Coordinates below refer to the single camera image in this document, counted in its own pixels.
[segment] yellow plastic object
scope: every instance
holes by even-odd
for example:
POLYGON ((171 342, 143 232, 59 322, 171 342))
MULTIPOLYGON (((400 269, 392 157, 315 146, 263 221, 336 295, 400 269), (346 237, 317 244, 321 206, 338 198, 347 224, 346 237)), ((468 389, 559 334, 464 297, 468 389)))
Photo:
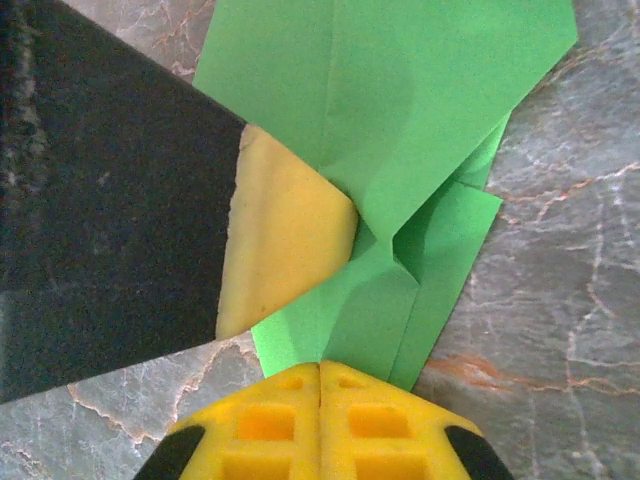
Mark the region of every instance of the yellow plastic object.
POLYGON ((242 133, 216 338, 248 330, 340 270, 353 202, 264 130, 242 133))
POLYGON ((470 421, 334 362, 178 422, 136 480, 511 480, 470 421))

